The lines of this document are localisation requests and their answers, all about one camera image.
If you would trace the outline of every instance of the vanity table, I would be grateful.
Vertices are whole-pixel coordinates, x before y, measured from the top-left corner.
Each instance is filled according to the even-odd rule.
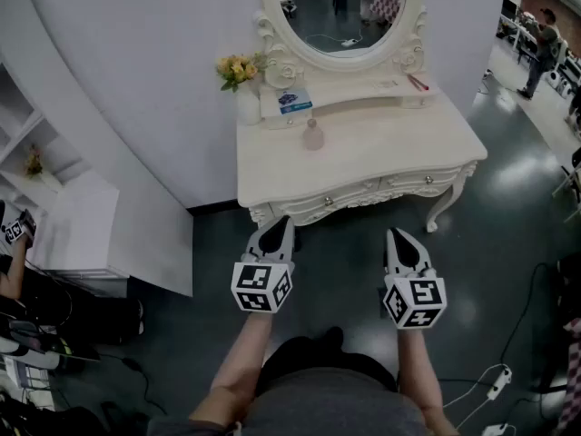
[[[405,194],[439,197],[427,230],[461,195],[487,150],[430,78],[422,44],[426,12],[402,0],[392,28],[353,56],[324,54],[289,27],[278,0],[255,15],[268,56],[259,124],[237,126],[238,201],[258,225],[288,215],[315,223],[340,209]],[[429,87],[419,91],[415,75]],[[281,114],[277,92],[304,88],[312,108]],[[325,135],[318,151],[301,143],[314,118]]]

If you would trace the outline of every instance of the gray shirt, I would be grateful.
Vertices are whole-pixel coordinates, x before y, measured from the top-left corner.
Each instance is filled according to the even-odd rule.
[[[220,436],[218,425],[156,419],[148,436]],[[249,409],[242,436],[427,436],[419,408],[378,381],[348,370],[311,368],[274,381]]]
[[[542,31],[537,26],[532,26],[532,29],[532,35],[537,39],[537,58],[539,60],[556,60],[558,57],[556,41],[559,38],[556,26],[547,25]]]

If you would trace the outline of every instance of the small bottle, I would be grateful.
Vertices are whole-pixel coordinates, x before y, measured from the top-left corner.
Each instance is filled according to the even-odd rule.
[[[302,143],[307,150],[319,150],[325,144],[325,136],[317,126],[317,120],[311,118],[307,122],[307,129],[302,133]]]

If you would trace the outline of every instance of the flower vase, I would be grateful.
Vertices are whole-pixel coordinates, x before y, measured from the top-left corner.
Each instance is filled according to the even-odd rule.
[[[236,104],[239,124],[252,126],[261,121],[261,101],[248,82],[238,85]]]

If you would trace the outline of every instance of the shoe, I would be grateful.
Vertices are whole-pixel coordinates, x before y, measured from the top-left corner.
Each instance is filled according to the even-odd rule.
[[[525,89],[518,89],[517,93],[521,96],[526,98],[527,100],[532,99],[533,97],[531,97],[529,94],[527,94],[527,92],[525,91]]]
[[[339,326],[333,326],[316,340],[325,349],[339,349],[343,346],[343,330]]]

